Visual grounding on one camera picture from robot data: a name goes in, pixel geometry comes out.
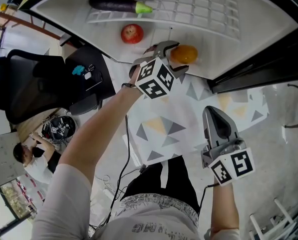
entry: white t-shirt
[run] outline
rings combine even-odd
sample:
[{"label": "white t-shirt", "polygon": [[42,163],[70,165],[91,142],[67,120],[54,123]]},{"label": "white t-shirt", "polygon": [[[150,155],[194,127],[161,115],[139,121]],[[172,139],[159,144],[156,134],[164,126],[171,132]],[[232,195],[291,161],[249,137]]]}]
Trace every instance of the white t-shirt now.
[{"label": "white t-shirt", "polygon": [[53,177],[53,173],[47,166],[47,159],[42,155],[39,158],[33,157],[31,162],[27,166],[24,166],[24,169],[37,181],[49,184]]},{"label": "white t-shirt", "polygon": [[[78,169],[56,168],[44,205],[33,223],[33,240],[88,239],[91,184]],[[157,194],[138,194],[121,201],[116,217],[94,239],[199,240],[196,212],[186,203]],[[214,240],[240,240],[237,229]]]}]

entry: apple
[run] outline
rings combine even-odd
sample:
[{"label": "apple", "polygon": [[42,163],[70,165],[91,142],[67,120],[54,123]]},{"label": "apple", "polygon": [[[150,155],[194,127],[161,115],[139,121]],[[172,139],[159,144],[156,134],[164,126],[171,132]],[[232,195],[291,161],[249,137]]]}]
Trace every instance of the apple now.
[{"label": "apple", "polygon": [[121,38],[127,44],[137,44],[143,39],[142,27],[137,24],[129,24],[121,31]]}]

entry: white wire basket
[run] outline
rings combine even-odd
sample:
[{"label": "white wire basket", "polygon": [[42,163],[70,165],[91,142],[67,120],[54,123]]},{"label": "white wire basket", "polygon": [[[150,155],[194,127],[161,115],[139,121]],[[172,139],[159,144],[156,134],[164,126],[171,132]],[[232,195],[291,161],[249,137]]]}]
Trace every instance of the white wire basket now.
[{"label": "white wire basket", "polygon": [[137,0],[153,8],[152,13],[102,11],[90,8],[88,23],[147,21],[185,25],[240,40],[237,0]]}]

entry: teal object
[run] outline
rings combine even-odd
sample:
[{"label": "teal object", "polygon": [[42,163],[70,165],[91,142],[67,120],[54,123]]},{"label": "teal object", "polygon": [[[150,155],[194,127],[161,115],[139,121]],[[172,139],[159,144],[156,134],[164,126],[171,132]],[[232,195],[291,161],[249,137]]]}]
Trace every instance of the teal object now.
[{"label": "teal object", "polygon": [[72,71],[72,74],[73,75],[81,75],[81,73],[84,71],[84,69],[85,69],[85,67],[84,66],[81,66],[81,65],[79,65],[79,66],[76,66],[75,68],[74,68],[74,70]]}]

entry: man in white shirt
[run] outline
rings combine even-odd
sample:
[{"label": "man in white shirt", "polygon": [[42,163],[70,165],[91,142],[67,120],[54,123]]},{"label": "man in white shirt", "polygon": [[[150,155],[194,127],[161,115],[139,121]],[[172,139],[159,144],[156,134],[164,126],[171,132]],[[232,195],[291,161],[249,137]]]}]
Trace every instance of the man in white shirt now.
[{"label": "man in white shirt", "polygon": [[[138,70],[131,84],[135,83]],[[74,135],[61,156],[44,205],[34,221],[33,240],[88,238],[90,194],[96,165],[141,95],[138,89],[124,86]],[[94,239],[201,239],[199,205],[182,157],[169,160],[165,189],[159,185],[161,167],[160,164],[149,166],[128,186],[116,217],[99,228]],[[240,239],[239,214],[231,184],[213,189],[211,239]]]},{"label": "man in white shirt", "polygon": [[[54,145],[41,138],[37,133],[33,132],[31,137],[35,140],[33,146],[27,148],[18,143],[13,149],[13,156],[18,162],[23,164],[24,169],[31,177],[39,182],[49,184],[53,177],[55,166],[48,163],[53,155],[58,157],[59,160],[60,154],[55,151]],[[37,141],[43,145],[45,151],[36,147]]]}]

